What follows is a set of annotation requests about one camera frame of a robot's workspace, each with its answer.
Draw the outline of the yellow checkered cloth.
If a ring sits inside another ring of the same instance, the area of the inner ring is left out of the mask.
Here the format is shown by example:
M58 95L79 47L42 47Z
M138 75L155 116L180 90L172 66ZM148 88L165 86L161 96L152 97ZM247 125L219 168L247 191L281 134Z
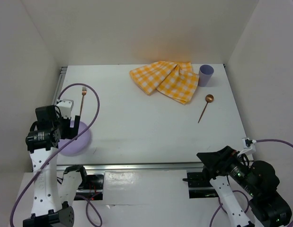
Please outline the yellow checkered cloth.
M191 101L199 82L190 62L158 61L133 69L129 75L145 94L158 91L183 105Z

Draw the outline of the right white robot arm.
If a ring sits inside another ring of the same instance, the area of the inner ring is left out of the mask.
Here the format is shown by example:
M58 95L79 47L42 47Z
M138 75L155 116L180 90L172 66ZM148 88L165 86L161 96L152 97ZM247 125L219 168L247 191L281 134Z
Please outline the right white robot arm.
M280 180L269 163L255 161L248 166L239 152L229 146L216 152L199 152L197 157L204 165L202 182L213 185L218 176L230 176L252 197L251 210L263 226L280 227L290 223L291 208L277 192Z

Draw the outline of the lilac plate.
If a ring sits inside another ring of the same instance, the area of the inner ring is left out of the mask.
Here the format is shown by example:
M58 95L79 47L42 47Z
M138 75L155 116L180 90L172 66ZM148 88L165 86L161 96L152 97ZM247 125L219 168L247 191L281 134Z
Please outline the lilac plate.
M74 121L71 121L70 127L73 128ZM87 125L83 122L79 124L78 134L81 133L84 129L87 128ZM61 139L59 141L59 148L66 144L70 139ZM66 146L59 154L67 157L77 156L84 152L85 148L90 144L91 141L91 131L88 129L84 132L78 139L72 142L70 145Z

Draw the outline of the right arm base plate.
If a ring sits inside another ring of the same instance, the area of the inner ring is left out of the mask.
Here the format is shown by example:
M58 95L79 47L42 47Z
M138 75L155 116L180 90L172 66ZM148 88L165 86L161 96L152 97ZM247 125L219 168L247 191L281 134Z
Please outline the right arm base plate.
M216 190L201 172L188 172L182 181L188 185L190 199L218 197Z

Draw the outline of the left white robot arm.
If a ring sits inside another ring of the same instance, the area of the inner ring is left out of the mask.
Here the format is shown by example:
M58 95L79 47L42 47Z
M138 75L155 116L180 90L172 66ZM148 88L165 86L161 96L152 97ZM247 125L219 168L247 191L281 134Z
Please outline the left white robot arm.
M73 103L63 101L56 105L36 108L37 121L26 137L27 149L33 164L35 179L31 216L23 221L25 227L72 227L74 201L77 189L85 188L89 177L83 165L65 169L62 184L57 182L58 143L78 135L80 117L71 125Z

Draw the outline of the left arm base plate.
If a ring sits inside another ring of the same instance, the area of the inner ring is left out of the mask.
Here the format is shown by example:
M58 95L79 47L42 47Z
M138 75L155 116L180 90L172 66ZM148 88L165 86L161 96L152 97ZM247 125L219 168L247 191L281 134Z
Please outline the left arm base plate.
M76 192L75 200L82 200L77 195L84 196L85 198L92 199L94 201L103 200L103 188L104 188L104 175L103 174L91 174L87 175L85 184L80 186Z

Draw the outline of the lilac cup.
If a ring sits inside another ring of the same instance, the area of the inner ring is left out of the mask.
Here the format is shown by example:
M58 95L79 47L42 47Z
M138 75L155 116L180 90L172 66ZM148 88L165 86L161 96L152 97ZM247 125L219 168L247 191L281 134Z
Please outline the lilac cup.
M214 73L214 69L212 66L204 64L199 68L199 81L198 85L200 87L205 87L210 80L211 76Z

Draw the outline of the copper fork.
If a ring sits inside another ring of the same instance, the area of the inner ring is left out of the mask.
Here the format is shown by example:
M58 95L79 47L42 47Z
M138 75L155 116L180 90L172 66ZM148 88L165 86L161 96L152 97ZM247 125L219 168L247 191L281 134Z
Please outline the copper fork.
M84 105L84 97L85 97L86 94L87 94L87 88L85 86L83 86L82 87L82 92L81 92L82 98L81 98L81 103L80 103L80 116L82 114L83 105Z

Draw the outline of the copper spoon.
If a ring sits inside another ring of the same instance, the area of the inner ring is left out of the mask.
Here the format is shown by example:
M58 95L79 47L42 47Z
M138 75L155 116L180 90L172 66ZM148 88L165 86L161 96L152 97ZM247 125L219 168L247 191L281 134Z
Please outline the copper spoon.
M201 113L201 115L200 115L199 120L198 120L197 123L199 123L201 121L201 119L203 117L203 114L205 113L205 110L206 110L208 104L214 101L214 96L211 95L211 94L206 95L205 101L206 101L206 104L205 104L205 106L204 106L204 108L202 110L202 113Z

